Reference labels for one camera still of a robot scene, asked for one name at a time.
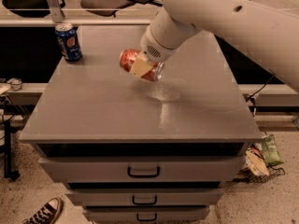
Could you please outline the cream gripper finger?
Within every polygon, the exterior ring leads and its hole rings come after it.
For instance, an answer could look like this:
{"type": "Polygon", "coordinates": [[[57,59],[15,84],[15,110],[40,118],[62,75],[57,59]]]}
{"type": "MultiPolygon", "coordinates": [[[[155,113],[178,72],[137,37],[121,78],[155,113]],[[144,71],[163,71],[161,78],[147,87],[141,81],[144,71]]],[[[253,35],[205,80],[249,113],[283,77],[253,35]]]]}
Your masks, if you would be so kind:
{"type": "Polygon", "coordinates": [[[143,52],[140,52],[133,62],[130,73],[135,77],[143,77],[152,69],[152,60],[143,52]]]}

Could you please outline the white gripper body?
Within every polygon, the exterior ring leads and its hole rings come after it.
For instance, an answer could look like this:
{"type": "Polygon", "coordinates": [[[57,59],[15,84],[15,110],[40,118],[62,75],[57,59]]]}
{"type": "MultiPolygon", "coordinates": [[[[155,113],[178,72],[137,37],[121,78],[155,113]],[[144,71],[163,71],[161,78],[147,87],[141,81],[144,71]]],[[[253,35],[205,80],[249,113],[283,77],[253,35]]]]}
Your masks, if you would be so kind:
{"type": "Polygon", "coordinates": [[[158,63],[165,62],[179,47],[180,34],[177,27],[154,28],[149,25],[140,40],[141,50],[158,63]]]}

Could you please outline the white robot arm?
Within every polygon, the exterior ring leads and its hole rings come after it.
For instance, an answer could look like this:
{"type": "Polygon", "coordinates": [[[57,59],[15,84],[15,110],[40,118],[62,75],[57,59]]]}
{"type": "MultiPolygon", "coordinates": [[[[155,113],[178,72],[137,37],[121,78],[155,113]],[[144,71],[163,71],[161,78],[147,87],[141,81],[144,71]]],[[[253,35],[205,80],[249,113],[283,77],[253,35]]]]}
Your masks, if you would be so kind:
{"type": "Polygon", "coordinates": [[[299,91],[299,17],[250,0],[162,0],[142,35],[148,59],[163,63],[205,30],[299,91]]]}

